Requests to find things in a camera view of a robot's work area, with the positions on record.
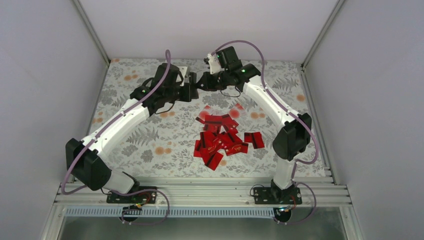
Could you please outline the black leather card holder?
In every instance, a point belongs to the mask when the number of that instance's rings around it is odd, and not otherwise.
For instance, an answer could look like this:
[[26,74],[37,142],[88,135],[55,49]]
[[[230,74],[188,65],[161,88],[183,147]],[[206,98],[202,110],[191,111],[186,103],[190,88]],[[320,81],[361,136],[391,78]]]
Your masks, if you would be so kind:
[[197,74],[195,72],[190,72],[188,77],[189,83],[189,90],[188,90],[188,97],[189,100],[195,100],[199,98],[198,88],[197,88]]

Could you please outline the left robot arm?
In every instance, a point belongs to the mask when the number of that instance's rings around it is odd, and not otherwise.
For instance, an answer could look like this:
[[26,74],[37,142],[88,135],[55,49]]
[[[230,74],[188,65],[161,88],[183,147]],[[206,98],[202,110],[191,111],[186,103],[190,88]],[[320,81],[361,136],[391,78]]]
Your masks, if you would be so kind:
[[131,203],[139,197],[137,181],[129,174],[111,169],[105,163],[109,153],[133,128],[163,108],[166,103],[198,99],[197,74],[187,66],[162,63],[155,76],[145,80],[108,121],[81,140],[65,145],[66,176],[74,176],[92,191],[119,192]]

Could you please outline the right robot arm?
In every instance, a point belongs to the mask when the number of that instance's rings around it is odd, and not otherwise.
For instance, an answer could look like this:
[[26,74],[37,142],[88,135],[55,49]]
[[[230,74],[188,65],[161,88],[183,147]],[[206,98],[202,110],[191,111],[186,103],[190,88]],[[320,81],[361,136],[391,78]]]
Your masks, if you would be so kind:
[[209,70],[197,82],[197,87],[210,92],[235,87],[261,107],[274,123],[277,135],[272,148],[279,159],[270,195],[274,202],[284,203],[290,197],[289,187],[294,184],[294,158],[306,150],[312,138],[312,118],[291,108],[272,90],[265,81],[264,67],[242,64],[234,47],[208,53],[204,61]]

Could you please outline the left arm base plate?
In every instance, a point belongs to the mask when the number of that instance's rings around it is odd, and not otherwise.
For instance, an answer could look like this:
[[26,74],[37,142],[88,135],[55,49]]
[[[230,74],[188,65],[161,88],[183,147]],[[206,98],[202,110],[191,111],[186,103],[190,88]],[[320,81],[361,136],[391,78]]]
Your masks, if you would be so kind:
[[134,192],[143,191],[131,196],[123,196],[113,192],[107,194],[106,202],[108,204],[155,204],[157,196],[157,187],[155,186],[139,186]]

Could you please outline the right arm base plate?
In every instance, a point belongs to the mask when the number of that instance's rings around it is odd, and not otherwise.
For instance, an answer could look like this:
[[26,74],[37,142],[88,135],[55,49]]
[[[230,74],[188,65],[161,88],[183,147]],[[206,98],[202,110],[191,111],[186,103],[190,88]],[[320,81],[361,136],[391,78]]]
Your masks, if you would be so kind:
[[256,205],[302,205],[302,194],[299,187],[284,190],[257,186],[253,188],[253,199]]

